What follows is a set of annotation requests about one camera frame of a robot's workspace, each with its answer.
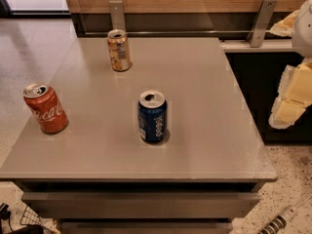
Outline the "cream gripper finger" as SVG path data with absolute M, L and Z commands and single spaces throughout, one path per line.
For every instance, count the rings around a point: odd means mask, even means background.
M 269 30 L 270 33 L 281 37 L 293 37 L 293 26 L 298 11 L 294 11 L 284 19 L 275 23 Z
M 312 104 L 312 63 L 287 65 L 280 80 L 269 125 L 283 130 L 292 126 Z

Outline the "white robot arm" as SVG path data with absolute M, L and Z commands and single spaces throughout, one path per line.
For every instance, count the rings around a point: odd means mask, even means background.
M 290 36 L 293 49 L 303 56 L 298 66 L 286 66 L 271 108 L 269 125 L 283 130 L 312 104 L 312 0 L 306 0 L 299 10 L 275 23 L 270 32 Z

